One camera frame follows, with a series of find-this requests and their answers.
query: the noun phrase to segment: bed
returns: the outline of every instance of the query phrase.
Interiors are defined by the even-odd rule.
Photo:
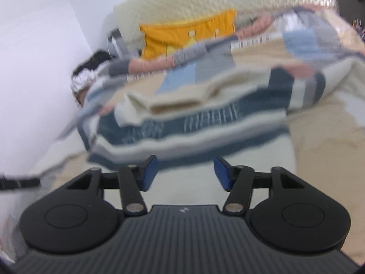
[[[214,48],[200,44],[203,56],[158,71],[138,70],[136,59],[127,76],[94,83],[83,110],[32,170],[42,188],[19,193],[9,209],[0,243],[12,260],[27,252],[21,212],[91,167],[106,172],[156,154],[160,172],[143,193],[149,207],[221,207],[227,192],[212,163],[220,154],[260,172],[282,166],[340,202],[352,218],[343,251],[365,262],[365,46],[336,14],[337,0],[128,0],[115,6],[114,17],[132,51],[143,47],[141,22],[227,8],[237,10],[237,29],[255,32]],[[255,27],[268,17],[265,28]],[[289,27],[291,19],[300,23]],[[266,197],[267,190],[255,190],[251,207]],[[105,192],[115,205],[118,198]]]

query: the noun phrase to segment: folded blanket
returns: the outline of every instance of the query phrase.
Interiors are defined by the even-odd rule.
[[[282,165],[296,173],[288,112],[338,86],[355,92],[364,44],[335,13],[308,5],[255,23],[170,57],[110,66],[109,74],[125,74],[95,82],[84,109],[33,169],[43,188],[10,212],[0,238],[6,253],[16,259],[26,251],[16,227],[26,204],[92,166],[118,170],[155,154],[160,170],[209,167],[222,155],[261,172]]]

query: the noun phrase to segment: pillow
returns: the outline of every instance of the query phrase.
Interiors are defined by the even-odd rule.
[[[228,9],[214,16],[188,22],[140,25],[140,30],[145,33],[142,59],[170,55],[203,39],[231,35],[235,32],[235,17],[236,10]]]

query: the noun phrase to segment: light blue patch on sheet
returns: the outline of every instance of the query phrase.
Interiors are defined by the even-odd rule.
[[[157,90],[158,93],[171,92],[183,85],[195,83],[195,67],[196,62],[191,62],[188,65],[171,69]]]
[[[333,51],[320,47],[313,29],[282,33],[285,47],[294,57],[304,62],[330,60],[335,61]]]

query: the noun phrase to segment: silver screw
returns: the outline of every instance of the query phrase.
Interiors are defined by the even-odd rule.
[[[126,210],[132,213],[141,212],[145,207],[140,203],[128,204]]]
[[[241,212],[243,210],[243,206],[239,203],[229,203],[226,205],[226,210],[229,212]]]

